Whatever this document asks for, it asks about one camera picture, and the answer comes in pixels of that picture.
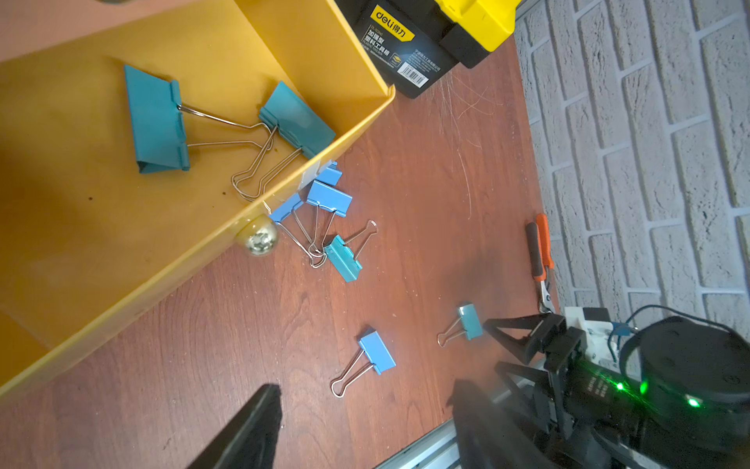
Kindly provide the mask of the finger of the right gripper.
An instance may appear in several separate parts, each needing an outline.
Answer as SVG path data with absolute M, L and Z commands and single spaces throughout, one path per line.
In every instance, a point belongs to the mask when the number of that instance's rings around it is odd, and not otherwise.
M 501 381 L 520 404 L 520 413 L 549 434 L 554 427 L 548 373 L 542 369 L 498 362 L 494 367 Z
M 489 319 L 484 332 L 521 363 L 530 363 L 566 330 L 566 319 L 556 314 L 537 314 L 521 318 Z

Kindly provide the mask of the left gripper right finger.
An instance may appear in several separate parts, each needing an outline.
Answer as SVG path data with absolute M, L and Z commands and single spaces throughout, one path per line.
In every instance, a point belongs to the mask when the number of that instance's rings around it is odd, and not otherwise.
M 556 468 L 474 382 L 456 380 L 450 405 L 462 468 Z

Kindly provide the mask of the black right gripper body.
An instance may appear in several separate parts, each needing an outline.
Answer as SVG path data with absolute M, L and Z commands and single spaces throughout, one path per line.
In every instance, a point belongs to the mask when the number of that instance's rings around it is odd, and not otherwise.
M 541 429 L 569 438 L 583 424 L 618 444 L 637 439 L 648 421 L 646 403 L 623 376 L 587 360 L 581 329 L 554 330 L 530 343 L 533 353 L 546 358 L 530 398 L 532 419 Z

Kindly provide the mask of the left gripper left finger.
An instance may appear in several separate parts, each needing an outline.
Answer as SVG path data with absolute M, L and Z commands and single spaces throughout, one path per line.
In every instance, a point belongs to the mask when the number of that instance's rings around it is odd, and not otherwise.
M 189 468 L 272 468 L 282 417 L 279 385 L 264 384 Z

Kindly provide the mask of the yellow drawer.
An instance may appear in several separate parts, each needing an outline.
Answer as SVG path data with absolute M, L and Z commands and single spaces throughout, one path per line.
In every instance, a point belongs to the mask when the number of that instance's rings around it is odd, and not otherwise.
M 236 1 L 236 23 L 140 62 L 78 39 L 1 64 L 1 400 L 12 402 L 126 328 L 336 160 L 394 101 L 332 1 Z M 232 186 L 254 146 L 191 149 L 141 174 L 124 67 L 179 82 L 188 106 L 253 125 L 279 82 L 336 137 L 252 202 Z M 269 135 L 185 118 L 187 140 Z

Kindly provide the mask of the orange top drawer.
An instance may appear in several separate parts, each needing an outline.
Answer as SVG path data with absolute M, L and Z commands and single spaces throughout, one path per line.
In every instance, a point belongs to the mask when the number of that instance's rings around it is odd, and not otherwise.
M 175 52 L 236 21 L 235 1 L 3 1 L 4 63 L 82 39 L 118 58 Z

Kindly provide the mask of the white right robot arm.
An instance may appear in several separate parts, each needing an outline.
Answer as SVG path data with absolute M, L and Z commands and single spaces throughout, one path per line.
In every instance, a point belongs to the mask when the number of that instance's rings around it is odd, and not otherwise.
M 490 319 L 484 330 L 514 360 L 496 365 L 534 444 L 562 467 L 749 464 L 749 346 L 718 324 L 673 317 L 638 331 L 617 371 L 587 355 L 582 328 L 559 315 Z M 637 357 L 641 375 L 623 367 Z

